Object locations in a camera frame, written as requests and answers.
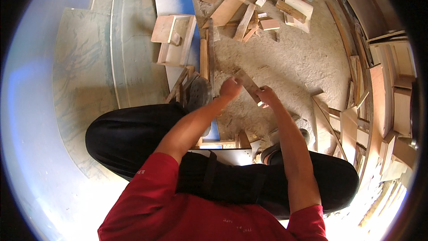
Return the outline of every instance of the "forearm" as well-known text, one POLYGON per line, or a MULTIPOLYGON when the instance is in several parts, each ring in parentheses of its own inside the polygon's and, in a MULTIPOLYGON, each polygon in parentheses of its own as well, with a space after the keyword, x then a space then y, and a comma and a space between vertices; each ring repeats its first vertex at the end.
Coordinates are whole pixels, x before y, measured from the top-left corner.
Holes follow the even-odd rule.
POLYGON ((220 96, 209 104, 185 115, 163 137, 154 152, 169 154, 180 164, 181 158, 199 140, 211 121, 220 115, 221 110, 231 100, 230 97, 220 96))

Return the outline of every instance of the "concrete floor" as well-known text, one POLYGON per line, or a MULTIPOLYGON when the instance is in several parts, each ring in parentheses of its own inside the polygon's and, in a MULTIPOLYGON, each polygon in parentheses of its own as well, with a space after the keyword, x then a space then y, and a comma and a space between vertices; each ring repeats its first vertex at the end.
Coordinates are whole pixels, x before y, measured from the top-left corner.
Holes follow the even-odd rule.
MULTIPOLYGON (((222 1, 217 0, 210 5, 193 0, 199 27, 222 1)), ((241 43, 232 39, 236 26, 217 27, 220 40, 215 42, 215 94, 218 95, 225 79, 242 68, 257 85, 273 88, 287 110, 292 115, 308 120, 313 128, 315 118, 311 94, 314 92, 326 92, 329 107, 343 110, 350 68, 342 38, 326 1, 334 6, 342 26, 350 36, 350 28, 335 0, 311 2, 314 10, 309 34, 286 25, 283 13, 274 6, 275 2, 267 0, 262 8, 256 7, 259 13, 266 12, 268 17, 279 21, 280 43, 275 41, 273 30, 241 43)), ((240 19, 245 9, 246 5, 242 5, 231 20, 240 19)), ((205 29, 200 28, 200 34, 204 36, 205 29)), ((272 111, 258 107, 245 90, 217 117, 217 124, 221 140, 233 139, 235 133, 244 129, 250 142, 261 139, 259 151, 272 145, 268 133, 276 128, 272 111)))

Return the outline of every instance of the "red shirt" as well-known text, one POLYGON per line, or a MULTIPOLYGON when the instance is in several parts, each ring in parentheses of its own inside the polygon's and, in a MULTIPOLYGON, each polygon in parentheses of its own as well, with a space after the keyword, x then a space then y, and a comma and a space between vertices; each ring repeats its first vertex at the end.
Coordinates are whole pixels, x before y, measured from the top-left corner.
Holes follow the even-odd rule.
POLYGON ((98 229, 100 240, 327 240, 322 206, 294 212, 285 229, 259 205, 175 193, 179 165, 152 154, 98 229))

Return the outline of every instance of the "shoe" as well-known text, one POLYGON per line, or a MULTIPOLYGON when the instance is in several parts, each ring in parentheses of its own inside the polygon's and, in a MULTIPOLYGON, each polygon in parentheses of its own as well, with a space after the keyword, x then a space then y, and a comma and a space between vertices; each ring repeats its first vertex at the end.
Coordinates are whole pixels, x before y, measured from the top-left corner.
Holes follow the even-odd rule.
MULTIPOLYGON (((305 138, 306 145, 309 144, 309 132, 305 130, 304 128, 300 128, 300 132, 302 133, 303 137, 305 138)), ((266 148, 263 152, 260 154, 261 163, 265 165, 281 165, 284 162, 282 161, 282 154, 281 154, 281 146, 280 143, 276 143, 275 145, 272 145, 271 147, 266 148)))

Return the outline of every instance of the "thigh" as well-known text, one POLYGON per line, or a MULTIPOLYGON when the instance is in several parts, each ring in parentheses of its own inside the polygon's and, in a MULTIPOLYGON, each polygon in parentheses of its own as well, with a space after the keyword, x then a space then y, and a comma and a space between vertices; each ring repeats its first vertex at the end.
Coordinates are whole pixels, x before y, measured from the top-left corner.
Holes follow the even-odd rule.
POLYGON ((168 131, 187 114, 178 104, 120 109, 97 118, 86 131, 89 154, 130 180, 168 131))

